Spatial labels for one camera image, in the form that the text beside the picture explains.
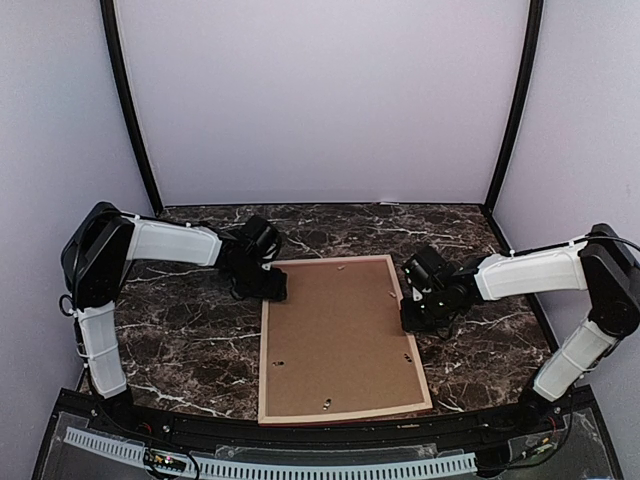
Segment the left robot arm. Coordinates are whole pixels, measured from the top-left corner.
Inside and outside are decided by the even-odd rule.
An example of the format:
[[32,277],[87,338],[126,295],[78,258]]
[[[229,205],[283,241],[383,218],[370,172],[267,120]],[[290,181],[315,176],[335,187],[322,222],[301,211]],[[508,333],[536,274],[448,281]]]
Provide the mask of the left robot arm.
[[287,275],[274,266],[282,237],[266,219],[252,216],[236,229],[176,223],[97,203],[61,252],[67,292],[59,307],[74,321],[79,356],[97,395],[109,399],[101,417],[120,436],[141,427],[140,412],[116,397],[127,388],[115,332],[116,302],[131,265],[139,260],[192,264],[222,271],[237,299],[281,302]]

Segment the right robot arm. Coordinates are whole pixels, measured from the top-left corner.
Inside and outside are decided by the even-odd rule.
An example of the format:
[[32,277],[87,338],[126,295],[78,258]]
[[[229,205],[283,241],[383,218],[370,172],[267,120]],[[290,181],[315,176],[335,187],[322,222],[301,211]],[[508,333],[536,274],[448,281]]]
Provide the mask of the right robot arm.
[[577,380],[638,330],[638,252],[637,244],[606,223],[566,242],[492,254],[462,265],[426,246],[402,267],[411,290],[400,302],[402,328],[438,334],[482,303],[555,291],[587,292],[586,317],[537,371],[511,410],[511,426],[530,434]]

